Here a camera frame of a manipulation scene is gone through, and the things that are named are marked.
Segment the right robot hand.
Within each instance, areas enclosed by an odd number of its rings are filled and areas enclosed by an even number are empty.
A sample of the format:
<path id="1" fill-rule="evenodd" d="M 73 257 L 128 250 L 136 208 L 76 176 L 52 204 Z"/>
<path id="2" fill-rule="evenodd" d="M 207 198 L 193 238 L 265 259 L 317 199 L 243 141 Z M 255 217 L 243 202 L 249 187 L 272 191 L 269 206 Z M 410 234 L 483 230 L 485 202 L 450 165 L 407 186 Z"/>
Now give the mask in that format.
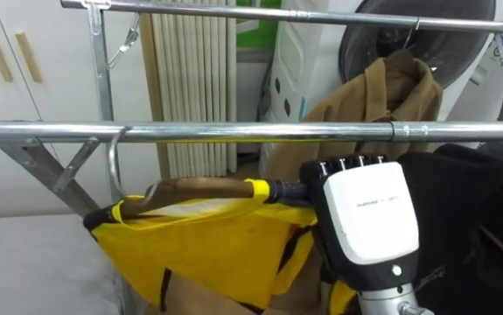
<path id="1" fill-rule="evenodd" d="M 419 227 L 399 163 L 362 154 L 311 160 L 299 179 L 309 188 L 314 238 L 332 276 L 356 291 L 414 280 Z"/>

